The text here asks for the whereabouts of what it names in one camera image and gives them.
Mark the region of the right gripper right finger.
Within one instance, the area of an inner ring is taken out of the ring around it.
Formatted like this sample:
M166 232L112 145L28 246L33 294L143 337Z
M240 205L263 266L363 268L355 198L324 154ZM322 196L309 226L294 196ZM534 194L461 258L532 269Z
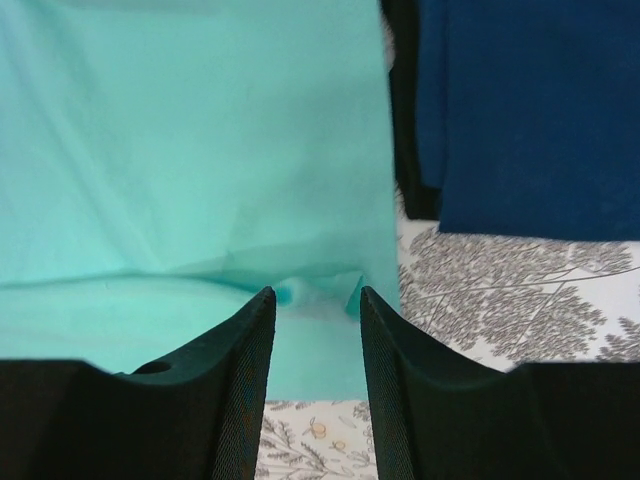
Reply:
M525 363L455 352L372 288L361 338L382 479L635 479L637 363Z

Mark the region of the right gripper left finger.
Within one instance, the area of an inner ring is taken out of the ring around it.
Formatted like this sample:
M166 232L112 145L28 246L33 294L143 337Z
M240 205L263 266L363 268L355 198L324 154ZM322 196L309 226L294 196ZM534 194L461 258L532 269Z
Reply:
M1 364L5 479L250 479L276 295L130 374L80 360Z

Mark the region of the teal t shirt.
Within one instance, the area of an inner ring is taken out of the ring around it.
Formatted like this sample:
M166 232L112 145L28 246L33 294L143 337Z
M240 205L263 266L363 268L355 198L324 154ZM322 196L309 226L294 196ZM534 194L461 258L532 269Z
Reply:
M399 301L374 1L5 1L1 354L126 372L262 288L273 400L366 395Z

